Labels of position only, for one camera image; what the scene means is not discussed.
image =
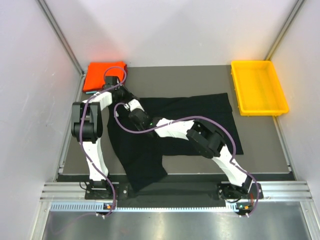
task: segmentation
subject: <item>metal floor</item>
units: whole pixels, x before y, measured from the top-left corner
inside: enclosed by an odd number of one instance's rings
[[[228,93],[233,117],[244,155],[237,162],[252,173],[288,173],[273,118],[270,116],[240,116],[229,65],[132,67],[128,69],[126,86],[137,97],[190,97]],[[81,99],[88,98],[83,94]],[[102,113],[104,132],[101,148],[111,174],[125,171],[116,157],[108,132],[108,109]],[[169,174],[217,174],[220,168],[202,156],[164,156],[163,166]],[[88,174],[89,168],[79,144],[71,138],[63,174]]]
[[[299,202],[262,202],[247,218],[216,212],[115,212],[103,220],[82,212],[50,212],[43,240],[310,240]]]

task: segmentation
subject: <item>yellow plastic bin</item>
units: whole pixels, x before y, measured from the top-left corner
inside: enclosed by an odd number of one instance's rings
[[[232,61],[231,74],[242,116],[279,116],[289,112],[271,61]]]

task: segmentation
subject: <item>purple cable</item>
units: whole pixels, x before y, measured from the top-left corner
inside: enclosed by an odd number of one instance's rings
[[[227,135],[227,137],[230,139],[231,144],[232,144],[232,157],[231,157],[229,163],[232,164],[233,166],[235,166],[237,169],[239,169],[242,173],[244,173],[247,176],[249,176],[250,178],[252,178],[252,180],[254,181],[254,184],[255,184],[255,187],[256,187],[256,190],[257,190],[257,196],[256,196],[255,204],[253,206],[252,211],[250,213],[248,213],[248,217],[251,216],[251,214],[254,212],[254,210],[257,208],[257,205],[258,205],[259,190],[260,190],[259,189],[259,185],[258,185],[257,180],[255,179],[255,177],[251,173],[249,173],[248,171],[242,169],[241,167],[237,166],[234,162],[232,162],[232,160],[235,159],[235,156],[236,156],[236,143],[235,143],[234,139],[232,138],[232,136],[230,135],[230,133],[223,126],[221,126],[216,121],[213,121],[213,120],[211,120],[211,119],[209,119],[207,117],[204,117],[204,116],[187,116],[187,117],[180,118],[178,120],[174,120],[174,121],[172,121],[170,123],[166,123],[166,124],[163,124],[163,125],[160,125],[160,126],[156,126],[156,127],[153,127],[153,128],[147,129],[147,130],[133,131],[133,130],[125,128],[120,123],[120,121],[118,120],[117,107],[120,106],[120,105],[125,105],[125,104],[122,103],[122,102],[119,102],[114,106],[114,109],[113,109],[113,115],[114,115],[115,121],[118,123],[118,125],[123,130],[125,130],[126,132],[131,133],[131,134],[145,134],[145,133],[151,132],[151,131],[153,131],[155,129],[163,128],[165,126],[168,126],[168,125],[171,125],[171,124],[174,124],[174,123],[177,123],[177,122],[186,121],[186,120],[195,120],[195,119],[202,119],[202,120],[208,121],[209,123],[212,123],[213,125],[215,125],[218,128],[220,128]]]
[[[123,76],[123,80],[121,82],[119,82],[117,85],[115,86],[112,86],[108,89],[105,89],[105,90],[102,90],[100,91],[99,93],[100,94],[103,94],[105,92],[108,92],[112,89],[115,89],[117,87],[119,87],[121,84],[123,84],[125,81],[126,81],[126,78],[127,78],[127,72],[122,68],[122,67],[119,67],[119,66],[112,66],[112,67],[109,67],[107,70],[105,70],[104,74],[103,74],[103,79],[105,78],[105,75],[107,74],[107,72],[111,69],[120,69],[123,71],[124,73],[124,76]],[[84,149],[84,142],[83,142],[83,136],[82,136],[82,131],[83,131],[83,128],[84,128],[84,122],[85,122],[85,118],[86,118],[86,112],[87,112],[87,109],[88,109],[88,104],[89,102],[94,99],[96,97],[96,95],[92,95],[91,97],[89,97],[89,99],[86,101],[85,105],[84,105],[84,108],[83,108],[83,114],[82,114],[82,119],[81,119],[81,123],[80,123],[80,134],[79,134],[79,142],[80,142],[80,146],[81,146],[81,149],[84,153],[84,155],[86,156],[86,158],[90,161],[90,163],[92,164],[93,168],[98,172],[100,173],[106,180],[107,182],[109,183],[109,185],[111,186],[111,189],[112,189],[112,194],[113,194],[113,201],[112,201],[112,207],[110,209],[110,211],[105,215],[106,217],[110,216],[112,211],[116,208],[116,190],[115,190],[115,187],[114,185],[112,184],[112,182],[109,180],[109,178],[103,173],[101,172],[97,166],[94,164],[94,162],[92,161],[92,159],[89,157],[89,155],[86,153],[85,149]],[[66,226],[64,226],[62,229],[60,229],[59,231],[56,231],[54,232],[53,230],[53,223],[52,223],[52,220],[50,222],[50,230],[52,232],[53,235],[59,235],[60,233],[62,233],[64,230],[66,230],[68,227],[70,227],[72,224],[74,224],[76,221],[78,221],[79,219],[85,217],[85,216],[90,216],[90,215],[96,215],[95,213],[92,213],[92,212],[87,212],[85,214],[82,214],[78,217],[76,217],[74,220],[72,220],[71,222],[69,222]]]
[[[61,234],[64,230],[66,230],[68,227],[70,227],[72,224],[74,224],[76,221],[78,221],[79,219],[82,219],[83,217],[86,217],[86,216],[93,216],[93,215],[96,215],[94,212],[87,212],[85,214],[82,214],[78,217],[76,217],[75,219],[73,219],[72,221],[68,222],[62,229],[60,229],[59,231],[54,231],[54,226],[53,226],[53,216],[51,216],[50,218],[50,231],[52,233],[52,235],[56,236],[56,235],[59,235]]]
[[[119,66],[112,66],[112,67],[109,67],[107,70],[105,70],[104,74],[103,74],[103,79],[105,79],[105,76],[107,74],[107,72],[111,69],[120,69],[123,71],[123,80],[121,82],[119,82],[117,85],[115,86],[112,86],[108,89],[105,89],[105,90],[102,90],[100,91],[99,93],[100,94],[103,94],[105,92],[108,92],[112,89],[115,89],[117,87],[119,87],[121,84],[123,84],[125,81],[126,81],[126,78],[127,78],[127,73],[126,71],[122,68],[122,67],[119,67]],[[116,190],[115,190],[115,187],[113,186],[112,182],[109,180],[109,178],[102,172],[100,171],[97,166],[94,164],[94,162],[92,161],[92,159],[90,158],[90,156],[86,153],[85,149],[84,149],[84,142],[83,142],[83,136],[82,136],[82,131],[83,131],[83,128],[84,128],[84,122],[85,122],[85,118],[86,118],[86,113],[87,113],[87,109],[88,109],[88,104],[90,103],[90,101],[92,99],[94,99],[96,97],[96,95],[92,95],[91,97],[89,97],[89,99],[86,101],[85,105],[84,105],[84,108],[83,108],[83,114],[82,114],[82,119],[81,119],[81,123],[80,123],[80,134],[79,134],[79,142],[80,142],[80,146],[81,146],[81,149],[84,153],[84,155],[86,156],[86,158],[90,161],[90,163],[92,164],[93,168],[101,174],[101,176],[103,176],[106,181],[109,183],[109,185],[111,186],[111,189],[112,189],[112,194],[113,194],[113,201],[112,201],[112,207],[110,209],[110,211],[105,215],[106,217],[108,217],[112,211],[116,208]]]

